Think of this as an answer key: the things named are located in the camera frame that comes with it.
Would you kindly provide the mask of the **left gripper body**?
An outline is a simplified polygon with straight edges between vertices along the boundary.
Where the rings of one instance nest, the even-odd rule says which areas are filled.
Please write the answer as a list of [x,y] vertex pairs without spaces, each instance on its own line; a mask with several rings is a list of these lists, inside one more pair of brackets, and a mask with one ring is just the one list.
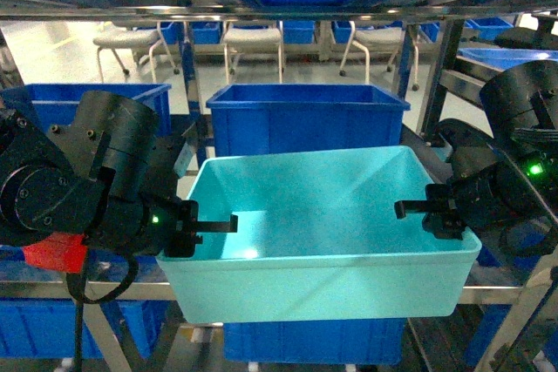
[[119,256],[192,257],[203,243],[187,230],[192,204],[177,197],[140,193],[134,202],[110,198],[100,220],[85,233],[84,244]]

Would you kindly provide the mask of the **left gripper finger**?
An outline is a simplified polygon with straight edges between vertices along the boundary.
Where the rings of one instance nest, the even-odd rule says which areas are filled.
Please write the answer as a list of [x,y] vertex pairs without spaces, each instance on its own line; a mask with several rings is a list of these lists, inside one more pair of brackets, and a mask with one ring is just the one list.
[[231,214],[228,221],[196,221],[196,233],[236,233],[238,216]]

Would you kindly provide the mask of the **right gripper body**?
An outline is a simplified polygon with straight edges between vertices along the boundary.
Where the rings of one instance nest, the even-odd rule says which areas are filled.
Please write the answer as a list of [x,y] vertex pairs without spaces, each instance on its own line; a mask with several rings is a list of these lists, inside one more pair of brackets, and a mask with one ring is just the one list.
[[422,220],[422,227],[436,238],[460,239],[467,227],[480,233],[543,215],[518,171],[487,145],[454,145],[446,162],[452,167],[452,177],[438,189],[426,188],[428,200],[451,204],[443,212],[427,213]]

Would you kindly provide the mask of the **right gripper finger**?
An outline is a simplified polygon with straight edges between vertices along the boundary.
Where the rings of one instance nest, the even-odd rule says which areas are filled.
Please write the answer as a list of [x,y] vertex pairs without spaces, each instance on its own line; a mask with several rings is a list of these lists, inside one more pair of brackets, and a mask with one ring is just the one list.
[[400,200],[394,203],[394,211],[398,220],[408,213],[445,213],[449,206],[440,200]]

